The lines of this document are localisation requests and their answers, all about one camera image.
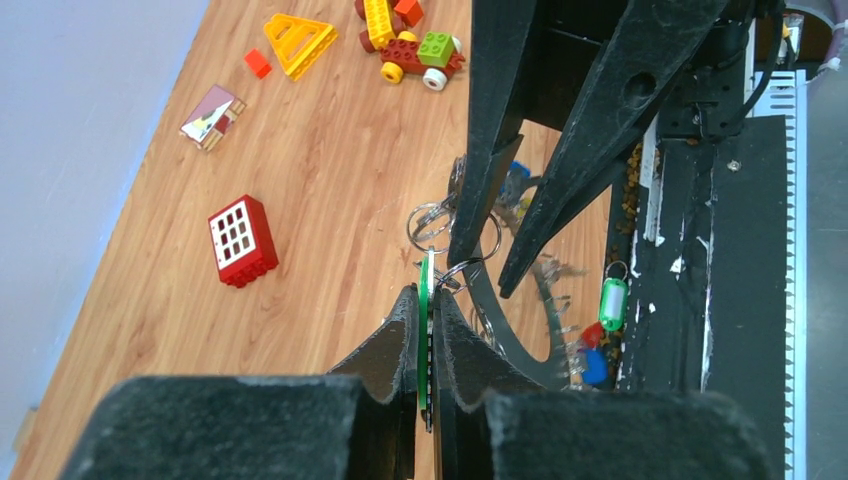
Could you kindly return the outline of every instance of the wooden table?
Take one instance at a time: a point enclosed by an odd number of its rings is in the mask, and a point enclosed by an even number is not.
[[[414,31],[454,33],[473,61],[470,2],[422,3],[425,18]],[[352,4],[339,5],[211,2],[13,479],[55,478],[97,402],[127,377],[322,373],[381,323],[403,285],[417,281],[412,262],[421,255],[404,225],[413,207],[443,198],[453,159],[465,150],[468,72],[441,93],[416,77],[388,84],[357,39],[364,22]],[[339,31],[296,83],[262,33],[277,12]],[[263,80],[242,60],[253,47],[273,61]],[[205,154],[178,130],[215,83],[247,109]],[[519,159],[541,172],[559,132],[527,125],[525,134]],[[235,289],[218,281],[206,219],[245,193],[265,204],[281,264]],[[547,249],[589,269],[556,285],[575,297],[566,323],[596,315],[607,203],[605,195]],[[545,357],[532,285],[505,310],[525,345]],[[432,438],[419,432],[416,478],[432,478]]]

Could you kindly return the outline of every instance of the white wall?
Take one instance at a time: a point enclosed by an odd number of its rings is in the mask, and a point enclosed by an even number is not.
[[[0,1],[0,478],[207,1]]]

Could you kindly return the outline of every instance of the yellow lego piece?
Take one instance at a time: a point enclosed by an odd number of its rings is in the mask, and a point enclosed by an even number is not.
[[[386,0],[363,0],[365,5],[365,24],[368,26],[368,38],[374,48],[386,48],[389,40],[395,38],[392,30],[392,13]]]
[[[329,23],[282,13],[271,17],[264,30],[283,71],[294,81],[297,81],[339,36]]]

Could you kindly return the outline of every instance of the green key tag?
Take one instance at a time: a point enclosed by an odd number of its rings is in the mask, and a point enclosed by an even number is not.
[[[421,262],[418,278],[418,408],[427,409],[428,343],[432,311],[430,301],[435,292],[435,251],[431,247]]]
[[[615,264],[624,267],[624,278],[612,278],[609,276],[610,267]],[[607,265],[604,271],[604,284],[601,287],[601,308],[598,312],[598,322],[604,330],[614,332],[624,325],[624,316],[627,312],[627,264],[621,260]]]

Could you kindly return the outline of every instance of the green toy block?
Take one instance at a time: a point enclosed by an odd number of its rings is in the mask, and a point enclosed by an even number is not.
[[[418,46],[418,60],[428,67],[444,68],[455,50],[453,36],[447,33],[427,32]]]

